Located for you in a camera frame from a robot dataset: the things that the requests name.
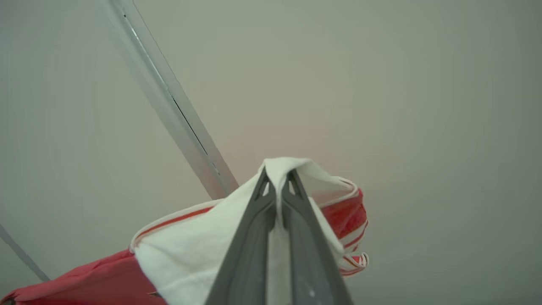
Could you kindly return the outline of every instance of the gray strip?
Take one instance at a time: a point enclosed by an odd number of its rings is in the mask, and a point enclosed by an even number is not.
[[[23,263],[32,270],[38,276],[39,279],[41,279],[43,282],[46,282],[49,280],[49,277],[43,272],[40,267],[36,265],[36,263],[24,252],[24,250],[19,246],[13,238],[8,234],[8,232],[4,229],[2,224],[0,224],[0,238],[15,252],[17,257],[23,261]]]
[[[212,199],[238,183],[192,107],[132,0],[104,0],[104,7],[133,76]]]

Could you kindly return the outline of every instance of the red and white garment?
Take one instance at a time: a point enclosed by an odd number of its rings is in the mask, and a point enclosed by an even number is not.
[[[366,268],[367,255],[357,252],[369,223],[362,191],[349,180],[328,175],[309,159],[266,159],[259,173],[227,198],[165,216],[134,236],[130,250],[169,304],[204,303],[263,167],[276,190],[282,190],[286,174],[297,169],[342,275],[353,276]],[[284,234],[272,232],[269,304],[287,303],[279,292],[289,274],[277,271],[287,272],[280,249],[284,242]]]

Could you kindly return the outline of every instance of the red cloth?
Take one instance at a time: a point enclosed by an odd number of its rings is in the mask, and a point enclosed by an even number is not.
[[[151,294],[155,291],[134,254],[124,250],[77,267],[53,281],[17,289],[0,304],[13,298],[17,305],[165,305],[162,298]]]

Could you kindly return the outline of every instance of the fabric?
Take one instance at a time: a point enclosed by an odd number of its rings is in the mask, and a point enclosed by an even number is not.
[[[77,267],[55,280],[17,289],[0,304],[9,299],[21,305],[166,304],[154,292],[134,254],[125,250]]]
[[[328,175],[309,159],[266,159],[258,174],[227,198],[168,215],[134,236],[130,249],[168,304],[204,303],[263,167],[277,192],[286,174],[297,169],[343,276],[353,276],[367,266],[365,253],[354,255],[369,223],[361,190],[346,179]],[[269,241],[268,303],[285,305],[289,271],[288,254],[282,250],[287,234],[280,215]]]

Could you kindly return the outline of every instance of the white cloth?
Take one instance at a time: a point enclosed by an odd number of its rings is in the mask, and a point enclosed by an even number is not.
[[[297,169],[309,196],[317,198],[321,194],[334,192],[339,197],[347,197],[356,192],[355,189],[352,190],[351,183],[328,175],[310,159],[266,159],[258,174],[227,198],[193,206],[179,215],[174,213],[146,226],[134,237],[131,249],[145,275],[168,304],[204,304],[263,167],[278,192],[279,208],[280,192],[287,173],[292,169]],[[319,205],[312,198],[310,201],[330,249],[341,266],[343,244],[331,229]],[[187,215],[190,221],[177,221],[187,218]],[[280,225],[280,217],[277,221],[279,224],[275,225],[269,241],[271,268],[268,303],[286,305],[290,295],[288,253],[285,251],[288,235]],[[354,263],[358,268],[365,267],[367,263],[365,254],[357,262],[348,262],[344,257],[342,260],[345,268]]]

